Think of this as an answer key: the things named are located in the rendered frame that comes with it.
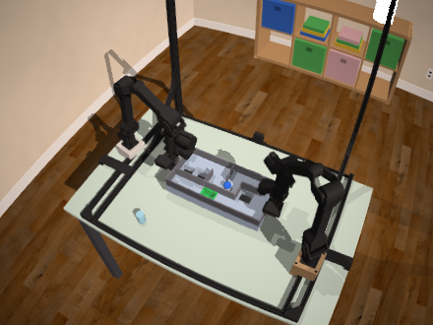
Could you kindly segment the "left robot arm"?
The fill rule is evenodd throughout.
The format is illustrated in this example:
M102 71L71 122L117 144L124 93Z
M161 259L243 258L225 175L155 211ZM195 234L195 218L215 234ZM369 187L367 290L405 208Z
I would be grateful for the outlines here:
M325 169L321 163L302 162L295 156L283 159L277 156L275 151L273 151L264 159L264 164L271 174L277 175L276 181L263 178L258 185L257 191L259 195L265 196L266 194L270 194L270 197L273 197L274 184L279 189L287 189L291 184L295 183L295 179L291 174L308 177L311 182L311 192L315 200L317 203L322 204L320 204L321 206L318 205L312 227L303 232L300 263L315 269L322 256L321 254L329 251L325 230L334 206L340 202L344 195L343 185L338 177ZM276 165L273 165L274 163ZM270 169L270 166L273 171ZM317 187L314 176L315 178L322 176L331 182Z

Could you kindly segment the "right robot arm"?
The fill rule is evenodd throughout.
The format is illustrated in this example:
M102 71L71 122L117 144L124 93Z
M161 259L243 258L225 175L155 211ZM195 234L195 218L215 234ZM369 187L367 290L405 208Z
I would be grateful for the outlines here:
M138 131L140 127L139 122L137 122L133 117L131 95L129 95L134 94L155 113L157 121L160 124L159 127L164 129L165 141L168 143L176 142L176 144L178 144L175 147L174 155L179 155L184 160L189 160L195 151L197 137L185 131L184 128L187 126L187 124L185 123L185 120L182 118L182 116L180 118L178 111L176 111L173 107L162 103L145 86L143 81L137 80L137 78L133 76L125 75L122 77L113 84L113 90L120 99L123 121L120 126L121 132L118 133L117 136L119 139L123 140L121 143L122 146L128 150L131 150L138 145L138 141L135 142L136 138L134 133ZM176 124L178 122L180 122L180 124L177 126Z

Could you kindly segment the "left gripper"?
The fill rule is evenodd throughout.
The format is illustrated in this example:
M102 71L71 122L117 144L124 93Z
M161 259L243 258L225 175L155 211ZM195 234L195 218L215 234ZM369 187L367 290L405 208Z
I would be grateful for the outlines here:
M293 184L291 184L289 187L292 188ZM273 185L274 197L273 199L272 197L270 197L269 201L266 202L265 206L263 207L263 213L270 215L274 218L277 218L284 204L283 201L287 198L289 194L289 190L288 190L289 187L287 189L279 189L276 187L276 184L274 184Z

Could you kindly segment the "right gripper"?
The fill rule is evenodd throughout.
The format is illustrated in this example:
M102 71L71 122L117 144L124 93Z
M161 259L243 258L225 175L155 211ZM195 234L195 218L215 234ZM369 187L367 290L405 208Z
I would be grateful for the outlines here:
M174 165L174 162L179 156L174 155L174 149L178 144L168 143L165 141L165 139L163 140L163 143L165 144L165 147L163 149L166 151L166 153L164 153L163 155L159 155L155 159L155 165L164 169L169 169L171 165Z

